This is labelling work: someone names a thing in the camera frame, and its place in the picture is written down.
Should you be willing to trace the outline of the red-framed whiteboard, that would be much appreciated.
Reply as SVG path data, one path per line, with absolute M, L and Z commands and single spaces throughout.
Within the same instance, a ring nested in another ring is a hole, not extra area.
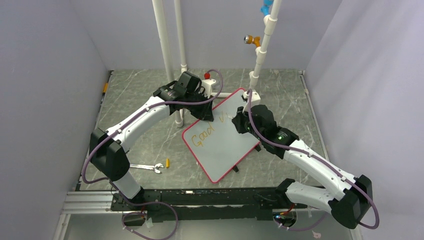
M 240 134 L 232 123 L 238 107 L 244 107 L 238 88 L 212 108 L 214 121 L 197 120 L 182 132 L 182 139 L 208 179 L 216 184 L 244 159 L 260 141 Z

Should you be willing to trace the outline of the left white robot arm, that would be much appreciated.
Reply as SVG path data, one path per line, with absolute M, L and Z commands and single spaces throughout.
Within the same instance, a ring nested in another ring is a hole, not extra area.
M 84 163 L 93 164 L 124 195 L 124 204 L 139 209 L 145 190 L 130 173 L 127 152 L 147 130 L 173 113 L 188 110 L 198 120 L 212 122 L 212 91 L 218 83 L 205 73 L 201 80 L 184 71 L 174 80 L 156 89 L 148 101 L 120 123 L 106 129 L 96 128 L 90 135 L 89 155 Z

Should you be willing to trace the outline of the silver open-end wrench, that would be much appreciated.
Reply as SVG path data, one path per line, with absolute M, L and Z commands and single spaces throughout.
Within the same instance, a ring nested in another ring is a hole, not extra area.
M 162 163 L 157 163 L 155 165 L 145 165 L 145 164 L 130 164 L 130 168 L 133 169 L 143 169 L 143 170 L 150 170 L 153 171 L 156 174 L 161 174 L 161 169 L 164 168 L 164 165 Z

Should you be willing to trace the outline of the orange nozzle fitting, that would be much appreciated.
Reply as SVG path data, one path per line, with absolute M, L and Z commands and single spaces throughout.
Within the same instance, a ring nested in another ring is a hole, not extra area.
M 252 35 L 246 35 L 243 39 L 244 43 L 247 45 L 255 45 L 256 48 L 261 47 L 261 37 Z

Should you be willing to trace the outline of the blue pipe fitting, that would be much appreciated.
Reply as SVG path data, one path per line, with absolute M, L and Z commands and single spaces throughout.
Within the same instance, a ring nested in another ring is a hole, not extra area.
M 263 0 L 260 11 L 264 16 L 267 16 L 270 14 L 270 7 L 273 5 L 273 3 L 274 3 L 274 0 Z

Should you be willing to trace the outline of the orange wall clip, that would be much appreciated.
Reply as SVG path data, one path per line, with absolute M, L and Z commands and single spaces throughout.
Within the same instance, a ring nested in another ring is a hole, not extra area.
M 102 89 L 102 94 L 105 94 L 107 92 L 108 85 L 109 85 L 108 83 L 104 84 L 103 89 Z

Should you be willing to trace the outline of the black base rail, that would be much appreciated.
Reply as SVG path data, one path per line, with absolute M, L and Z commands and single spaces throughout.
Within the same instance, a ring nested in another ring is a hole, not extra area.
M 143 211 L 158 223 L 175 219 L 270 221 L 276 214 L 306 208 L 282 200 L 273 187 L 146 189 L 144 201 L 147 206 L 130 204 L 115 193 L 110 209 L 122 213 Z

